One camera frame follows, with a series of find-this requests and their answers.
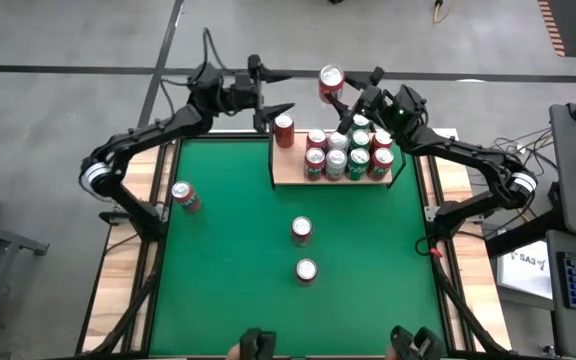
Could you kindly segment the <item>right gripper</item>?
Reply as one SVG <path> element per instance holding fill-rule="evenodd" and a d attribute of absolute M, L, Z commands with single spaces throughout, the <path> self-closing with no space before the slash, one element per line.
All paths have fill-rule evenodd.
<path fill-rule="evenodd" d="M 392 129 L 381 116 L 381 111 L 385 107 L 385 95 L 383 90 L 378 87 L 378 84 L 382 80 L 384 73 L 385 71 L 379 66 L 375 67 L 369 75 L 360 72 L 346 72 L 345 83 L 359 91 L 358 99 L 351 106 L 341 102 L 332 93 L 325 95 L 325 99 L 339 115 L 340 123 L 337 127 L 339 133 L 348 133 L 355 114 L 365 116 L 389 134 L 392 133 Z"/>

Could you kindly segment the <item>white SA3 sign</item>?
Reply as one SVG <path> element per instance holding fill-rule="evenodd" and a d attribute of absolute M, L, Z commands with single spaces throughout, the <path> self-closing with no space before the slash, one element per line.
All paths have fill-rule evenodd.
<path fill-rule="evenodd" d="M 498 257 L 496 282 L 502 287 L 551 300 L 547 243 L 537 241 Z"/>

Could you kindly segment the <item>red Coca-Cola Zero can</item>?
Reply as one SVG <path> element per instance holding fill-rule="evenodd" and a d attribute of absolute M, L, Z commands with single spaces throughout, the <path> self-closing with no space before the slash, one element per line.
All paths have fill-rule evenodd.
<path fill-rule="evenodd" d="M 305 216 L 296 217 L 291 224 L 291 236 L 296 246 L 306 246 L 312 237 L 313 225 Z"/>
<path fill-rule="evenodd" d="M 310 258 L 300 259 L 295 266 L 297 281 L 303 285 L 312 285 L 318 275 L 318 267 Z"/>

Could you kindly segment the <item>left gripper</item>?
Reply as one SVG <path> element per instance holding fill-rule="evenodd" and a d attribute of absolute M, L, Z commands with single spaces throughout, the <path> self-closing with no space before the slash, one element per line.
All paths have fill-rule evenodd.
<path fill-rule="evenodd" d="M 264 123 L 273 122 L 279 115 L 294 107 L 294 103 L 264 106 L 261 93 L 262 81 L 277 83 L 291 79 L 292 76 L 285 71 L 262 69 L 262 62 L 258 54 L 252 54 L 247 59 L 247 69 L 234 74 L 234 83 L 229 87 L 230 107 L 235 113 L 245 109 L 253 109 L 253 129 L 258 133 L 264 132 Z"/>

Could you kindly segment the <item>red Fanta strawberry can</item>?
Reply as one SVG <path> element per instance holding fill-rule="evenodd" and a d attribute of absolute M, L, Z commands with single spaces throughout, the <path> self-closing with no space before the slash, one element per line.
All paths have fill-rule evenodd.
<path fill-rule="evenodd" d="M 383 179 L 390 171 L 394 155 L 389 148 L 377 148 L 371 157 L 368 176 L 377 181 Z"/>
<path fill-rule="evenodd" d="M 322 177 L 326 164 L 326 153 L 317 147 L 309 148 L 304 156 L 304 176 L 310 181 Z"/>
<path fill-rule="evenodd" d="M 319 148 L 326 151 L 328 143 L 327 134 L 322 129 L 311 129 L 306 136 L 306 149 Z"/>
<path fill-rule="evenodd" d="M 374 152 L 380 148 L 390 149 L 392 144 L 390 134 L 385 130 L 377 129 L 372 136 L 370 151 Z"/>
<path fill-rule="evenodd" d="M 201 206 L 201 200 L 192 184 L 186 181 L 177 181 L 171 188 L 172 198 L 186 212 L 197 212 Z"/>
<path fill-rule="evenodd" d="M 335 64 L 324 66 L 318 76 L 318 93 L 323 103 L 329 104 L 328 95 L 338 99 L 341 97 L 345 83 L 344 71 Z"/>

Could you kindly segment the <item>wooden shelf black frame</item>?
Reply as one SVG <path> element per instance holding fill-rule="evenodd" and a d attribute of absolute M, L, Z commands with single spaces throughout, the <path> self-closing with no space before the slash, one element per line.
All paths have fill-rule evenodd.
<path fill-rule="evenodd" d="M 351 181 L 348 179 L 345 169 L 344 176 L 337 181 L 330 181 L 326 178 L 325 168 L 321 178 L 315 181 L 310 181 L 304 176 L 304 156 L 307 151 L 306 149 L 306 136 L 311 129 L 299 130 L 295 122 L 295 118 L 289 115 L 294 121 L 294 143 L 289 148 L 281 148 L 277 145 L 274 135 L 274 121 L 272 123 L 273 138 L 272 146 L 270 149 L 270 174 L 272 178 L 272 183 L 275 185 L 385 185 L 387 187 L 392 187 L 398 178 L 403 174 L 403 170 L 408 165 L 406 155 L 399 151 L 398 148 L 392 144 L 390 150 L 394 155 L 394 162 L 388 174 L 381 180 L 373 180 L 368 176 L 368 170 L 358 181 Z M 328 135 L 334 131 L 324 130 Z M 345 134 L 350 140 L 350 136 L 354 131 L 350 130 L 349 133 Z M 375 131 L 368 131 L 371 136 Z M 352 150 L 349 148 L 344 151 L 348 155 Z"/>

